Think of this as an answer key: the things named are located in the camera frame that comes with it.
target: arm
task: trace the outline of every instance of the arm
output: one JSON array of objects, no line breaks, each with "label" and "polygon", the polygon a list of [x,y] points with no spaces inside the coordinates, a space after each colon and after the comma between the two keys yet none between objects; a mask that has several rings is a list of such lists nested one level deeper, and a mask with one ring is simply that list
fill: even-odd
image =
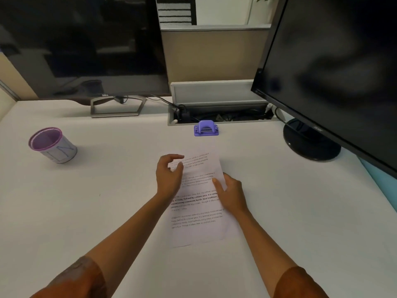
[{"label": "arm", "polygon": [[218,180],[212,179],[219,200],[239,223],[270,297],[327,297],[320,286],[303,269],[297,268],[296,263],[254,219],[246,205],[241,182],[228,174],[224,175],[226,190],[223,190]]},{"label": "arm", "polygon": [[[172,172],[168,169],[168,163],[182,158],[181,155],[162,156],[156,170],[156,195],[121,227],[92,248],[83,260],[77,261],[33,297],[112,297],[159,218],[178,192],[182,181],[183,164],[180,162]],[[100,275],[99,280],[104,278],[106,293],[103,294],[102,290],[100,294],[93,295],[93,292],[97,292],[96,288],[101,287],[98,286],[98,283],[101,283],[98,281],[98,275]]]}]

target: monitor base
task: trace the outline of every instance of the monitor base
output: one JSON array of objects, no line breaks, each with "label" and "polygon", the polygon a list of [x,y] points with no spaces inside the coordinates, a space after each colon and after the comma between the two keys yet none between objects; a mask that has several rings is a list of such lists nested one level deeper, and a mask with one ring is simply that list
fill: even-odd
[{"label": "monitor base", "polygon": [[296,118],[283,130],[284,140],[298,155],[313,161],[328,161],[341,152],[341,146]]}]

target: right hand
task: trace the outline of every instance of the right hand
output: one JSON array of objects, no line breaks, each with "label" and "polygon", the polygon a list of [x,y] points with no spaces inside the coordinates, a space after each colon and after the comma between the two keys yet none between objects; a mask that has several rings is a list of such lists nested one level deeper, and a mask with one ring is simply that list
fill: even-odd
[{"label": "right hand", "polygon": [[249,213],[241,182],[233,179],[230,175],[225,173],[224,177],[227,185],[226,190],[223,190],[219,180],[215,178],[212,179],[222,206],[225,207],[225,209],[234,217]]}]

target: pen holder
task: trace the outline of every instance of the pen holder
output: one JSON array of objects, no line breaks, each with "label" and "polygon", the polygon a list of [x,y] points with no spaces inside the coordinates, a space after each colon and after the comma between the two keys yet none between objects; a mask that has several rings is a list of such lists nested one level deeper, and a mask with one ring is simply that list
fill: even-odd
[{"label": "pen holder", "polygon": [[77,147],[57,127],[47,127],[36,132],[29,139],[29,147],[59,164],[72,160],[77,154]]}]

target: left hand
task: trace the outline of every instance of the left hand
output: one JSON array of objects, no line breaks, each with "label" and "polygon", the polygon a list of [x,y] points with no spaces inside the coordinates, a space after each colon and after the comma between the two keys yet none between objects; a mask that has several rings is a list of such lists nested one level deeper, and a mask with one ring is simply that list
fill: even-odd
[{"label": "left hand", "polygon": [[178,163],[175,171],[168,168],[168,164],[175,159],[183,159],[185,156],[169,154],[161,156],[157,164],[156,179],[157,179],[157,196],[166,199],[171,203],[175,197],[182,182],[183,164]]}]

